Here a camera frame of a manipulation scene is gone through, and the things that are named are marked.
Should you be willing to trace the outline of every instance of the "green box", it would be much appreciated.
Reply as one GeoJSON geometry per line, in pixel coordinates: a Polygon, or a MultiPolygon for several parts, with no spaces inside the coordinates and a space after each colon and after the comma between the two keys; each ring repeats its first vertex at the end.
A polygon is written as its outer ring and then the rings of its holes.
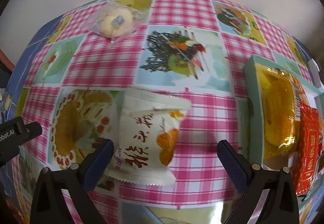
{"type": "Polygon", "coordinates": [[[310,82],[305,80],[300,75],[297,75],[295,72],[278,65],[277,63],[270,61],[266,58],[253,55],[249,58],[245,64],[243,70],[245,74],[245,84],[247,87],[247,94],[249,97],[249,108],[250,108],[250,153],[249,161],[250,163],[257,163],[263,165],[263,153],[264,153],[264,122],[263,122],[263,111],[262,111],[262,102],[260,95],[260,84],[258,81],[255,63],[274,68],[274,69],[283,69],[292,75],[294,75],[302,85],[310,89],[314,96],[317,110],[319,116],[323,119],[323,109],[324,106],[324,96],[323,94],[310,82]]]}

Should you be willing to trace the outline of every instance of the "table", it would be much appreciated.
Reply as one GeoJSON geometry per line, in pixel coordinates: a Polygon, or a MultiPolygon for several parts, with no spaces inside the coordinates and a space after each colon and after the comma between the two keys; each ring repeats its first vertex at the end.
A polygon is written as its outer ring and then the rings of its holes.
{"type": "MultiPolygon", "coordinates": [[[[227,0],[114,0],[149,17],[146,25],[112,46],[107,38],[82,28],[108,1],[95,0],[52,20],[23,52],[7,87],[13,96],[8,119],[21,114],[25,123],[38,121],[43,135],[26,143],[6,167],[12,167],[7,187],[28,217],[41,168],[58,170],[70,163],[68,155],[64,161],[55,156],[62,143],[53,124],[61,115],[60,103],[71,93],[104,91],[116,111],[128,86],[166,91],[192,102],[170,164],[175,186],[106,179],[89,196],[108,223],[220,223],[238,196],[217,158],[216,144],[227,139],[248,156],[245,62],[260,55],[312,82],[309,54],[283,27],[227,0]],[[204,46],[194,54],[194,75],[178,54],[170,53],[161,34],[204,46]],[[51,60],[53,55],[59,62],[51,60]],[[46,75],[50,68],[52,75],[46,75]]],[[[76,148],[76,154],[85,150],[76,148]]],[[[75,222],[81,223],[69,194],[64,197],[75,222]]]]}

